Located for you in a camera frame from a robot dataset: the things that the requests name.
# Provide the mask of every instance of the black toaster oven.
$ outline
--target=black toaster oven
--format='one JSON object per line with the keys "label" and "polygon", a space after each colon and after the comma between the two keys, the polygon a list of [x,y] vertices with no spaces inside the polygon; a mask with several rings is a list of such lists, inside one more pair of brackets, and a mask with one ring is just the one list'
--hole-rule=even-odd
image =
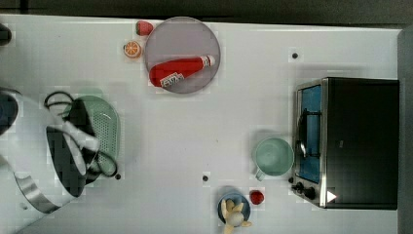
{"label": "black toaster oven", "polygon": [[328,209],[397,208],[397,80],[324,78],[296,90],[295,194]]}

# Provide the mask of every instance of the bottle label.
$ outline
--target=bottle label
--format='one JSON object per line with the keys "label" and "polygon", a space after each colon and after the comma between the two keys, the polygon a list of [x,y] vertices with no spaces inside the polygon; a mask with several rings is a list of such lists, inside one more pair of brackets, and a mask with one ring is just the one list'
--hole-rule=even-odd
{"label": "bottle label", "polygon": [[183,79],[184,79],[184,77],[183,77],[182,74],[180,74],[180,73],[178,74],[178,73],[174,72],[171,75],[169,75],[169,76],[167,76],[167,77],[165,77],[161,80],[161,86],[163,88],[165,88],[165,87],[174,85],[174,84],[178,83],[179,81],[181,81]]}
{"label": "bottle label", "polygon": [[200,57],[203,60],[203,66],[210,66],[209,65],[209,59],[207,57]]}

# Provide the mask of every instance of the green basket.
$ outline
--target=green basket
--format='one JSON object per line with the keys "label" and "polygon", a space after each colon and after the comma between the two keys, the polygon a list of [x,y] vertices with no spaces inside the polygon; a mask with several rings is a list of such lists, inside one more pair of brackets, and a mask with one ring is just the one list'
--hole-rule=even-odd
{"label": "green basket", "polygon": [[[85,104],[95,136],[100,141],[100,151],[105,152],[112,157],[113,161],[116,161],[119,154],[121,131],[118,113],[100,97],[83,96],[79,97],[79,100]],[[110,173],[115,170],[113,162],[101,154],[91,162],[88,168],[91,174],[88,174],[88,178],[95,180],[100,175],[100,170]]]}

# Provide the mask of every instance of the small orange fruit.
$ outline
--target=small orange fruit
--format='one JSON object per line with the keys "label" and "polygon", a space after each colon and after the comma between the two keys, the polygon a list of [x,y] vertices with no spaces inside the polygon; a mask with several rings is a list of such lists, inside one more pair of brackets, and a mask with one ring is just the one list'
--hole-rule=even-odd
{"label": "small orange fruit", "polygon": [[129,41],[124,46],[125,55],[131,59],[137,59],[142,54],[142,48],[140,48],[139,43],[135,41]]}

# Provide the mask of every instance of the screw hole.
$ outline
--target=screw hole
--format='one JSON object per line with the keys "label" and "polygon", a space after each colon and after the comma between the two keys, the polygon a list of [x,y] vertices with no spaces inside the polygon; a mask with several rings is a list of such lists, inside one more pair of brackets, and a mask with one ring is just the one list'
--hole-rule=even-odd
{"label": "screw hole", "polygon": [[21,207],[23,210],[27,210],[27,209],[28,209],[28,207],[27,207],[24,203],[20,203],[20,207]]}

